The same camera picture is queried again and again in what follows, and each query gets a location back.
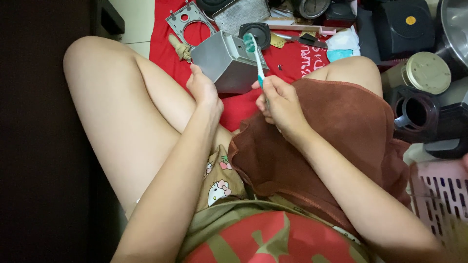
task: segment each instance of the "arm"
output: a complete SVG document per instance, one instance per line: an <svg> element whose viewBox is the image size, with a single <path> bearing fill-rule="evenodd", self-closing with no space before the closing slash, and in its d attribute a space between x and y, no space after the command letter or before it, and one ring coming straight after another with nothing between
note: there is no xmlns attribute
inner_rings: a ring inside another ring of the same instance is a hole
<svg viewBox="0 0 468 263"><path fill-rule="evenodd" d="M195 112L130 217L112 262L174 262L192 220L223 106L213 83L190 68Z"/></svg>
<svg viewBox="0 0 468 263"><path fill-rule="evenodd" d="M344 158L307 123L293 86L276 76L257 100L265 120L302 152L348 219L387 262L450 262L422 222ZM270 108L265 107L265 97Z"/></svg>

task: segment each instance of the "can lid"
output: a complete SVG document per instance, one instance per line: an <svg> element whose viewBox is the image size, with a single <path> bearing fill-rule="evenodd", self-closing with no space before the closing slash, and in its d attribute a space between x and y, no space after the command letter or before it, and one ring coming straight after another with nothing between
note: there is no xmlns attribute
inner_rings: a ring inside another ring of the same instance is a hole
<svg viewBox="0 0 468 263"><path fill-rule="evenodd" d="M452 81L447 63L430 52L419 52L411 56L406 64L406 72L415 88L435 95L448 89Z"/></svg>

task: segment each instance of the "hand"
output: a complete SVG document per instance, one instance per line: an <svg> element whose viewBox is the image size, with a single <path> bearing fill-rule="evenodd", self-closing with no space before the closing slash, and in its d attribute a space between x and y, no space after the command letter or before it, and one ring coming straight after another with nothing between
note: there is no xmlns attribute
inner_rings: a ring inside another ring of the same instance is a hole
<svg viewBox="0 0 468 263"><path fill-rule="evenodd" d="M252 85L252 88L259 87L258 81ZM268 76L263 80L263 93L256 105L265 116L265 121L276 125L284 138L296 147L312 131L300 108L296 89L277 76Z"/></svg>
<svg viewBox="0 0 468 263"><path fill-rule="evenodd" d="M197 65L190 65L190 70L192 70L192 74L187 81L187 88L195 98L197 105L208 106L210 109L214 107L222 112L224 105L219 99L218 91L211 79L205 76Z"/></svg>

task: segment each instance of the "speaker driver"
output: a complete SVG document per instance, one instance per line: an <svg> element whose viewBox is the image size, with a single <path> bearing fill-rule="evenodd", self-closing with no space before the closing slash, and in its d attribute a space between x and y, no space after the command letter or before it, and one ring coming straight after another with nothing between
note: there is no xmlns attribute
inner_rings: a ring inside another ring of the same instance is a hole
<svg viewBox="0 0 468 263"><path fill-rule="evenodd" d="M270 47L270 28L265 23L247 23L239 28L239 37L243 38L245 34L254 35L258 47L264 50Z"/></svg>

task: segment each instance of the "person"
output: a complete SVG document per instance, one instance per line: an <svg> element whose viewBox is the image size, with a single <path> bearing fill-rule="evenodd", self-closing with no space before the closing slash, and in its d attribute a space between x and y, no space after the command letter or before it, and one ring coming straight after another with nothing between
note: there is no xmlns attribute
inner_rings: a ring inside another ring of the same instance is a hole
<svg viewBox="0 0 468 263"><path fill-rule="evenodd" d="M295 87L280 78L263 82L256 102L262 125L300 152L358 238L279 196L246 200L252 195L227 157L233 134L219 125L223 103L198 66L190 66L187 81L192 98L157 65L108 39L77 40L63 65L87 137L129 218L112 262L345 263L371 262L373 254L387 263L453 262L409 209L309 125ZM379 72L364 57L305 78L354 83L382 97Z"/></svg>

